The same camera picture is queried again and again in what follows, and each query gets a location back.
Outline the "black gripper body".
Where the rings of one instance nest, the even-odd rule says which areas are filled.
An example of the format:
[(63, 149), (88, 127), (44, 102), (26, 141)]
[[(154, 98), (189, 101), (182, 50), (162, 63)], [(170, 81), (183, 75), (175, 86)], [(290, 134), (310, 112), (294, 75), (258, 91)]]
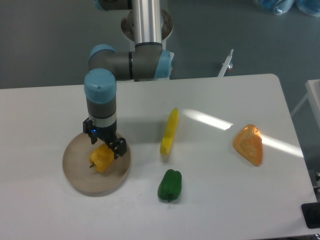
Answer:
[(95, 133), (97, 139), (102, 140), (106, 144), (107, 144), (107, 141), (111, 141), (114, 137), (116, 137), (117, 121), (115, 121), (110, 126), (98, 127), (93, 124), (92, 120), (87, 118), (82, 123), (82, 126), (83, 126), (83, 133), (87, 134), (89, 138), (91, 133)]

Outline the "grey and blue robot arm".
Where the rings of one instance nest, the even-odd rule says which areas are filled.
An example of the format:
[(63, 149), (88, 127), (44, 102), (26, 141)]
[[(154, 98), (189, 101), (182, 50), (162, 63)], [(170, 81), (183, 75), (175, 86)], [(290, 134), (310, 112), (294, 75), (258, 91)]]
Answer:
[(126, 139), (117, 137), (117, 81), (163, 79), (171, 74), (171, 53), (162, 44), (162, 14), (158, 0), (96, 0), (104, 11), (131, 10), (134, 51), (116, 52), (107, 44), (92, 48), (84, 93), (88, 118), (83, 132), (92, 144), (102, 140), (117, 159), (127, 152)]

